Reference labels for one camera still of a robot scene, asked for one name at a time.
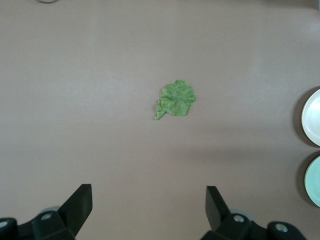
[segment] green leaf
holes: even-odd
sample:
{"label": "green leaf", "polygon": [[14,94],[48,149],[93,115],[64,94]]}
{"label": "green leaf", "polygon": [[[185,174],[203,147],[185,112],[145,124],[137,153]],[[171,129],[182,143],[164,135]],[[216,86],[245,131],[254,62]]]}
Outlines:
{"label": "green leaf", "polygon": [[173,116],[184,116],[195,100],[195,92],[188,82],[173,81],[162,89],[154,118],[159,120],[166,112]]}

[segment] mint green plate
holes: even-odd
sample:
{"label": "mint green plate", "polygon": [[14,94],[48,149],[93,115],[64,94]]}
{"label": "mint green plate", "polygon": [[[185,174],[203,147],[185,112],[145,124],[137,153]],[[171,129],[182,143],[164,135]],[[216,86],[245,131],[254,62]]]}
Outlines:
{"label": "mint green plate", "polygon": [[310,199],[320,207],[320,156],[316,157],[307,168],[304,185]]}

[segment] silver bolt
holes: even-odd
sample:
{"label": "silver bolt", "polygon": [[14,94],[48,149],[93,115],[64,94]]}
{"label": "silver bolt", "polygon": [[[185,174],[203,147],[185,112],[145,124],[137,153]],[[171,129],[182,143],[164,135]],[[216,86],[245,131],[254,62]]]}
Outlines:
{"label": "silver bolt", "polygon": [[52,215],[52,213],[47,213],[41,217],[41,220],[47,220],[47,219],[51,218],[51,215]]}
{"label": "silver bolt", "polygon": [[8,225],[8,222],[7,221],[2,221],[2,222],[0,222],[0,228],[3,228],[3,227],[5,227],[5,226],[7,226]]}
{"label": "silver bolt", "polygon": [[288,228],[287,228],[285,225],[281,224],[281,223],[277,223],[277,224],[275,225],[275,228],[276,228],[279,232],[283,232],[283,233],[286,233],[286,232],[289,231]]}
{"label": "silver bolt", "polygon": [[240,216],[240,215],[235,215],[235,216],[233,217],[233,219],[234,219],[237,223],[243,223],[243,222],[245,221],[245,219],[244,219],[242,216]]}

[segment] plate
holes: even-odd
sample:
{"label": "plate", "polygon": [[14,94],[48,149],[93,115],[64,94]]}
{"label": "plate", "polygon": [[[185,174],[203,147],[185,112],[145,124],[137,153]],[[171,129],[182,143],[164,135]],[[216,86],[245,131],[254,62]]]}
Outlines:
{"label": "plate", "polygon": [[307,137],[320,146],[320,90],[306,101],[301,116],[302,127]]}
{"label": "plate", "polygon": [[320,207],[320,156],[316,157],[307,168],[304,186],[310,199]]}

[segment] crumpled leaf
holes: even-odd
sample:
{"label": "crumpled leaf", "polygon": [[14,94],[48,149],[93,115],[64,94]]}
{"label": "crumpled leaf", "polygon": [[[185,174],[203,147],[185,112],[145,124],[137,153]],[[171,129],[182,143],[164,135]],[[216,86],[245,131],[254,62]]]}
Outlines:
{"label": "crumpled leaf", "polygon": [[195,100],[195,92],[188,82],[185,80],[170,82],[161,91],[154,118],[159,120],[166,112],[173,116],[184,116]]}

